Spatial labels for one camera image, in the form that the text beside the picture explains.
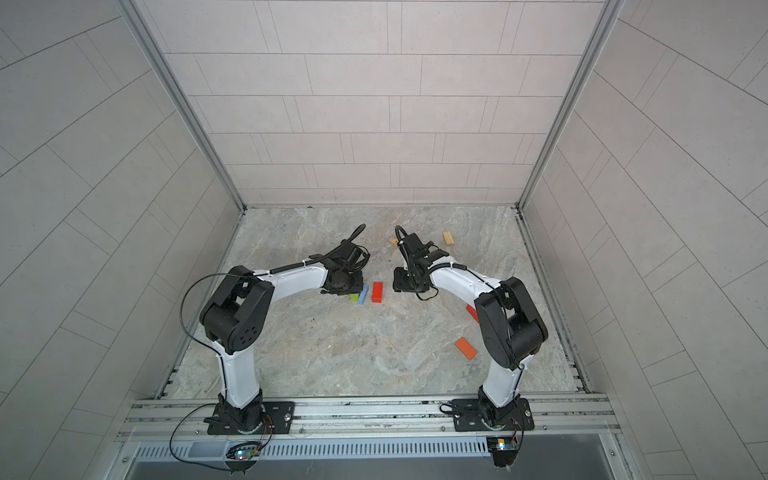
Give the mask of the light blue wood block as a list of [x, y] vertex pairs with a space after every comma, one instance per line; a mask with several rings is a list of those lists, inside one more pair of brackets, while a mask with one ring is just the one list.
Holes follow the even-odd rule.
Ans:
[[361, 291], [361, 293], [358, 296], [358, 304], [359, 305], [363, 305], [364, 304], [368, 292], [369, 292], [369, 286], [368, 285], [364, 285], [363, 286], [363, 290]]

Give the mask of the red wood block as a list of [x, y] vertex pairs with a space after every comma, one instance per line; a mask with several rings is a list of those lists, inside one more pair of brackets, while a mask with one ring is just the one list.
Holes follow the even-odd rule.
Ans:
[[478, 313], [473, 306], [467, 305], [466, 310], [476, 322], [479, 322]]
[[373, 303], [381, 303], [383, 300], [384, 285], [382, 282], [375, 282], [373, 284], [373, 290], [371, 294], [371, 301]]

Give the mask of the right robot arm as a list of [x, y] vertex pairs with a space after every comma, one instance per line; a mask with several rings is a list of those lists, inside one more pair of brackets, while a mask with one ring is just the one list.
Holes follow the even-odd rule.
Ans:
[[394, 270], [393, 289], [426, 294], [447, 291], [471, 305], [483, 345], [491, 357], [488, 375], [478, 392], [479, 411], [492, 428], [513, 419], [520, 381], [528, 364], [548, 339], [548, 330], [526, 286], [516, 277], [499, 280], [475, 272], [417, 234], [395, 227], [405, 265]]

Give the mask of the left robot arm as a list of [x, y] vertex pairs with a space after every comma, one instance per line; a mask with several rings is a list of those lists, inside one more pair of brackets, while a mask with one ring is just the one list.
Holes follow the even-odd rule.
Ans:
[[363, 269], [369, 259], [365, 247], [347, 239], [327, 254], [297, 263], [264, 271], [238, 265], [222, 275], [199, 316], [222, 373], [222, 391], [209, 424], [220, 425], [226, 432], [250, 432], [261, 424], [263, 393], [253, 346], [271, 305], [306, 290], [358, 294], [363, 291]]

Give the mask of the orange wood block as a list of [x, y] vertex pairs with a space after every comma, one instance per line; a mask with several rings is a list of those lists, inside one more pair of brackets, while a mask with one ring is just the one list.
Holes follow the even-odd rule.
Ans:
[[468, 361], [472, 361], [478, 354], [477, 350], [464, 337], [460, 337], [455, 342], [455, 346]]

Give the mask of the right controller board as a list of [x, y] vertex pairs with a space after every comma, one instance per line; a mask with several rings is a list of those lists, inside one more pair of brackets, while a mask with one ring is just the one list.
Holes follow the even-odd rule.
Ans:
[[511, 467], [519, 454], [521, 442], [517, 437], [487, 437], [487, 450], [497, 468]]

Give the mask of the controller board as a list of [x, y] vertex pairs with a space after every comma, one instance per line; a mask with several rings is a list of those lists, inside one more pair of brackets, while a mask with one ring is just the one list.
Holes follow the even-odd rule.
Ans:
[[521, 442], [517, 437], [487, 437], [487, 450], [497, 468], [511, 467], [519, 454]]
[[263, 443], [248, 441], [233, 445], [227, 451], [225, 458], [229, 461], [255, 461], [260, 455]]

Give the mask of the left controller board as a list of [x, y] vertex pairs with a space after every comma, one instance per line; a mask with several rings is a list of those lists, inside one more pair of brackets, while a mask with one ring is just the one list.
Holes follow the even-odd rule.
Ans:
[[255, 461], [260, 455], [263, 443], [248, 441], [233, 445], [227, 451], [225, 458], [229, 461]]

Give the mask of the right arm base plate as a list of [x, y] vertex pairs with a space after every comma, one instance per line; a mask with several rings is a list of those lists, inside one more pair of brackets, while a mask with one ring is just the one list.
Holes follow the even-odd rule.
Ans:
[[453, 419], [457, 432], [527, 432], [535, 429], [529, 402], [522, 397], [501, 408], [476, 398], [454, 399], [442, 403], [439, 410]]

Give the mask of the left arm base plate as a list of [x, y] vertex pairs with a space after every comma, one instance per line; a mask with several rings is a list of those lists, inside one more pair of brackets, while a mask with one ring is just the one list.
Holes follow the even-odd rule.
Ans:
[[224, 401], [204, 422], [209, 435], [281, 435], [290, 431], [295, 407], [290, 401], [267, 401], [237, 409]]

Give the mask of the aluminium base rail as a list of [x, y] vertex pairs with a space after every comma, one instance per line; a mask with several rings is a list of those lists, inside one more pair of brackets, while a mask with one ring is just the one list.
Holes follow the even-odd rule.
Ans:
[[[453, 419], [440, 412], [442, 403], [472, 395], [395, 397], [273, 398], [296, 404], [290, 431], [276, 440], [374, 437], [453, 437], [524, 434], [565, 435], [618, 433], [621, 428], [604, 394], [526, 393], [535, 429], [532, 431], [457, 432]], [[118, 428], [123, 441], [207, 440], [204, 419], [215, 408], [212, 400], [146, 400], [135, 402]]]

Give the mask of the aluminium left corner post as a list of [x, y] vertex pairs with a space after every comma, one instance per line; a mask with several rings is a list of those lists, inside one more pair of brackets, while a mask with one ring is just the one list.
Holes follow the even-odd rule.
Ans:
[[169, 63], [159, 48], [158, 43], [153, 38], [147, 22], [137, 8], [136, 2], [131, 0], [116, 0], [115, 3], [127, 23], [129, 30], [157, 75], [160, 84], [176, 107], [177, 112], [192, 138], [201, 150], [203, 156], [213, 167], [218, 178], [222, 181], [225, 189], [228, 191], [230, 197], [238, 208], [240, 215], [243, 215], [247, 210], [246, 205], [242, 201], [234, 182], [227, 173], [207, 133], [204, 131], [203, 125], [194, 112], [191, 103], [182, 91]]

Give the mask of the aluminium corner post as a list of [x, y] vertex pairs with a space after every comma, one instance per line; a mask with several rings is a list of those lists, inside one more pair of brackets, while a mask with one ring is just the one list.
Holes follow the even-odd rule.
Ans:
[[577, 69], [568, 85], [568, 89], [552, 127], [546, 136], [542, 150], [531, 171], [531, 176], [516, 205], [518, 211], [522, 212], [531, 202], [534, 191], [544, 174], [547, 163], [553, 155], [557, 142], [567, 125], [568, 119], [576, 106], [579, 96], [581, 95], [592, 70], [594, 69], [601, 50], [617, 21], [623, 4], [624, 1], [621, 0], [608, 0], [604, 3], [600, 15], [597, 18], [595, 28], [577, 65]]
[[194, 112], [191, 103], [182, 91], [169, 63], [159, 48], [158, 43], [153, 38], [147, 22], [137, 8], [136, 2], [131, 0], [116, 0], [115, 3], [127, 23], [129, 30], [157, 75], [160, 84], [176, 107], [177, 112], [192, 138], [201, 150], [203, 156], [213, 167], [218, 178], [222, 181], [225, 189], [228, 191], [230, 197], [238, 208], [240, 215], [243, 215], [247, 210], [246, 205], [242, 201], [234, 182], [227, 173], [207, 133], [204, 131], [203, 125]]

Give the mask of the aluminium right corner post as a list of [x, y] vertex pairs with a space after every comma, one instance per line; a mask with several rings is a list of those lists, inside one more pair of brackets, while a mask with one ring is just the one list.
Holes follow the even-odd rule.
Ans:
[[542, 150], [531, 171], [531, 176], [516, 205], [518, 211], [522, 212], [531, 202], [534, 191], [544, 174], [547, 163], [553, 155], [557, 142], [567, 125], [568, 119], [576, 106], [579, 96], [581, 95], [592, 70], [594, 69], [601, 50], [617, 21], [623, 4], [624, 1], [621, 0], [608, 0], [604, 3], [600, 15], [597, 18], [595, 28], [577, 65], [577, 69], [568, 85], [568, 89], [552, 127], [546, 136]]

